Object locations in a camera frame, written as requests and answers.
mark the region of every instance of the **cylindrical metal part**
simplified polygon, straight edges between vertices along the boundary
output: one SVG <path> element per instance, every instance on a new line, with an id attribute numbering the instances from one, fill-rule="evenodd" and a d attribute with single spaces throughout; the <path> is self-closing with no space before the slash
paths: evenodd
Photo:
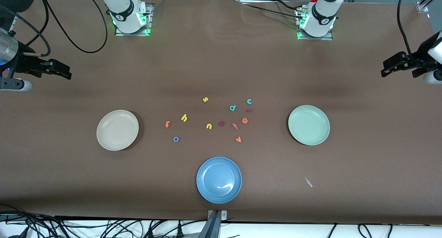
<path id="1" fill-rule="evenodd" d="M 19 42 L 9 36 L 5 29 L 0 28 L 0 65 L 11 61 L 17 54 Z"/>

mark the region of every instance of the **metal bracket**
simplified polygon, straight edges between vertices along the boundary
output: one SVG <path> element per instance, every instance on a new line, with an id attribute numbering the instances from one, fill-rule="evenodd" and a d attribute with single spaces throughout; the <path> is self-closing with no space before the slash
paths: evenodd
<path id="1" fill-rule="evenodd" d="M 213 210 L 209 210 L 207 212 L 207 219 L 210 218 L 210 214 L 212 214 L 212 212 L 214 212 Z M 227 220 L 227 210 L 221 210 L 221 221 L 225 221 Z"/>
<path id="2" fill-rule="evenodd" d="M 428 12 L 428 8 L 421 8 L 420 2 L 416 3 L 416 9 L 419 13 L 427 13 Z"/>
<path id="3" fill-rule="evenodd" d="M 219 238 L 221 229 L 222 211 L 216 210 L 210 213 L 207 222 L 202 228 L 198 238 Z"/>
<path id="4" fill-rule="evenodd" d="M 21 90 L 24 86 L 24 82 L 18 78 L 5 78 L 0 76 L 0 89 L 1 90 Z"/>

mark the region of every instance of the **blue plate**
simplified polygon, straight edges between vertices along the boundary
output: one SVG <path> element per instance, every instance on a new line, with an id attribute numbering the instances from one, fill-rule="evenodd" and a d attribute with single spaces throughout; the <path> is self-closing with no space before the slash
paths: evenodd
<path id="1" fill-rule="evenodd" d="M 214 157 L 204 162 L 196 175 L 199 193 L 210 203 L 232 201 L 240 192 L 241 172 L 235 162 L 225 157 Z"/>

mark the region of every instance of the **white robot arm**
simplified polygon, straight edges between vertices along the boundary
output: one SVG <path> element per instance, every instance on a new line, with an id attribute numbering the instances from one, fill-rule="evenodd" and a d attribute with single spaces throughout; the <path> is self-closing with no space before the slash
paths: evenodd
<path id="1" fill-rule="evenodd" d="M 317 0 L 305 6 L 307 14 L 300 28 L 312 37 L 322 37 L 333 28 L 336 13 L 344 0 Z"/>
<path id="2" fill-rule="evenodd" d="M 442 84 L 442 30 L 439 32 L 436 42 L 428 50 L 428 54 L 436 60 L 438 66 L 436 70 L 425 73 L 423 79 L 427 84 Z"/>
<path id="3" fill-rule="evenodd" d="M 0 0 L 0 9 L 17 13 L 27 10 L 33 0 Z M 35 51 L 14 38 L 14 31 L 0 27 L 0 91 L 26 92 L 32 89 L 28 80 L 14 78 L 15 73 L 25 73 L 41 78 L 42 74 L 57 75 L 71 79 L 70 67 L 55 59 L 43 60 L 27 54 Z"/>
<path id="4" fill-rule="evenodd" d="M 134 33 L 147 24 L 146 3 L 139 0 L 104 0 L 115 26 L 123 33 Z"/>

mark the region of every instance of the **white paper scrap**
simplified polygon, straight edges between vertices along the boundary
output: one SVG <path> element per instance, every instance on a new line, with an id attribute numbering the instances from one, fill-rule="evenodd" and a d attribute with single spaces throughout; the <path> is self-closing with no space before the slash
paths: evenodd
<path id="1" fill-rule="evenodd" d="M 306 177 L 304 177 L 304 178 L 305 178 L 305 180 L 307 181 L 308 185 L 309 185 L 311 188 L 313 188 L 313 185 L 310 183 L 310 181 L 308 181 L 308 179 L 307 179 Z"/>

